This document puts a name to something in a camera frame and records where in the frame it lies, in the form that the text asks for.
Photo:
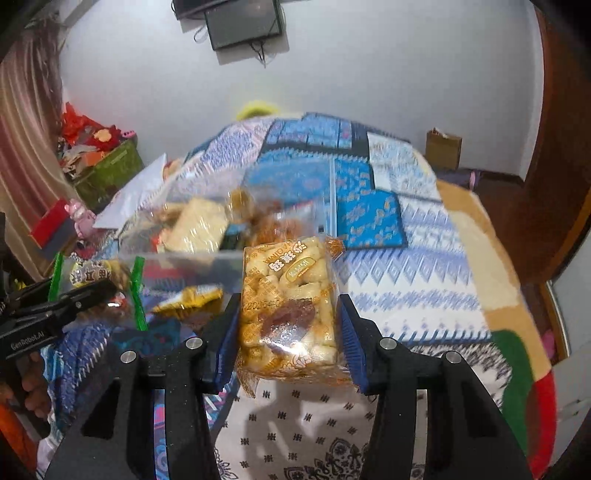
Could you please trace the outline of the left hand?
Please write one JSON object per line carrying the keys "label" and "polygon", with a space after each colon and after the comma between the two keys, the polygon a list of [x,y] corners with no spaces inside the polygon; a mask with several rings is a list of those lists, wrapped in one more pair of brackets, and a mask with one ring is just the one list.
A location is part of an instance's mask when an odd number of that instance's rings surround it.
{"label": "left hand", "polygon": [[48,383],[43,375],[44,360],[38,352],[29,355],[27,368],[22,373],[22,388],[27,393],[25,407],[38,418],[46,420],[51,410]]}

